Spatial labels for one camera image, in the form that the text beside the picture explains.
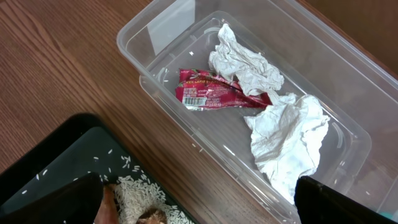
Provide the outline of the white rice pile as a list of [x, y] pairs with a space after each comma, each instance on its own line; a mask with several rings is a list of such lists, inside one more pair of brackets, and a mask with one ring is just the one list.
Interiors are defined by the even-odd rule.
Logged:
[[150, 208], [166, 214], [168, 223], [194, 223], [183, 209], [132, 157], [122, 149], [63, 152], [14, 195], [23, 207], [50, 192], [96, 172], [105, 184], [116, 184], [116, 205], [120, 223], [135, 223]]

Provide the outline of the white napkin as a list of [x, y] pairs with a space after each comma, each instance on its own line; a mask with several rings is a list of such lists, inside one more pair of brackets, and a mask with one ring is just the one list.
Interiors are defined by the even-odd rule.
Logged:
[[284, 84], [279, 69], [262, 55], [239, 44], [228, 24], [219, 30], [218, 39], [220, 43], [209, 55], [210, 69], [229, 82], [238, 80], [246, 96], [267, 93], [270, 99], [277, 100], [277, 92]]
[[258, 170], [289, 203], [294, 203], [297, 180], [316, 173], [320, 148], [330, 117], [313, 95], [281, 96], [256, 116], [246, 116], [251, 129], [251, 152]]

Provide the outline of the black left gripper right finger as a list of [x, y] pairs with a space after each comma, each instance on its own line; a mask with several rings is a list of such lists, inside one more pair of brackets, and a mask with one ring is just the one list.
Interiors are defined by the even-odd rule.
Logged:
[[294, 202], [302, 224], [395, 224], [309, 176], [297, 180]]

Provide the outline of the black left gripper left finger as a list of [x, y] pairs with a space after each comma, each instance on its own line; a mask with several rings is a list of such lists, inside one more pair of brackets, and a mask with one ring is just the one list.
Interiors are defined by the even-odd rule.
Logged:
[[2, 224], [93, 223], [103, 199], [103, 183], [91, 172], [1, 218]]

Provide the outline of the red snack wrapper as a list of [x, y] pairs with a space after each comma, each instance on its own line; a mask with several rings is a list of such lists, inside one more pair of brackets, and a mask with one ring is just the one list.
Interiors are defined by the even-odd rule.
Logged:
[[189, 110], [264, 109], [272, 104], [268, 94], [246, 96], [236, 81], [228, 82], [214, 72], [180, 69], [179, 75], [175, 96]]

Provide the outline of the brown crumbly food scrap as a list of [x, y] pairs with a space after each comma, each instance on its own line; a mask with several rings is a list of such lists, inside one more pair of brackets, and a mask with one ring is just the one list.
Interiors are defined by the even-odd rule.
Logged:
[[150, 208], [138, 218], [136, 224], [167, 224], [167, 216], [162, 210]]

